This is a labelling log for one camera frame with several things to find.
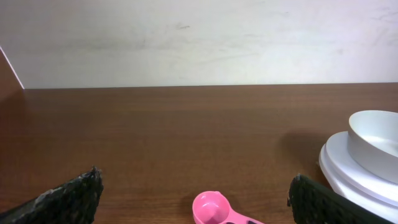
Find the black mesh material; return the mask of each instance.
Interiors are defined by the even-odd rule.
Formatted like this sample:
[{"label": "black mesh material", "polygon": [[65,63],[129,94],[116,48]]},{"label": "black mesh material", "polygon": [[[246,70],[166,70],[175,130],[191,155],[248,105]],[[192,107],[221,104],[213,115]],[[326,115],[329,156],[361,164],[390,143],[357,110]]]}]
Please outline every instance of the black mesh material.
[{"label": "black mesh material", "polygon": [[0,214],[1,224],[89,224],[103,191],[95,167],[25,204]]},{"label": "black mesh material", "polygon": [[300,174],[290,185],[287,205],[297,224],[391,223]]}]

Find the wall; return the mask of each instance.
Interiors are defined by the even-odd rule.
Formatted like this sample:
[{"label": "wall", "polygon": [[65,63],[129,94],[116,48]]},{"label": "wall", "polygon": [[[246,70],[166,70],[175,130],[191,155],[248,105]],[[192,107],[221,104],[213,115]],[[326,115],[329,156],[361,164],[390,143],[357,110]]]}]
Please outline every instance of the wall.
[{"label": "wall", "polygon": [[3,0],[26,88],[398,82],[396,0]]}]

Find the wood grain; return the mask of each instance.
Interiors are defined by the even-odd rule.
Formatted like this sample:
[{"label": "wood grain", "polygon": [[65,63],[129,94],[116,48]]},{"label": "wood grain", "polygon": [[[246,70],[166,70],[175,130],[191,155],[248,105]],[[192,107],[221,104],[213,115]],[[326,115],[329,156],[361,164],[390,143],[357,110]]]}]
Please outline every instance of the wood grain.
[{"label": "wood grain", "polygon": [[0,104],[0,211],[96,165],[97,224],[193,223],[206,190],[293,223],[292,178],[327,185],[315,164],[326,140],[397,101],[398,83],[26,90]]},{"label": "wood grain", "polygon": [[20,90],[21,85],[0,48],[0,101]]}]

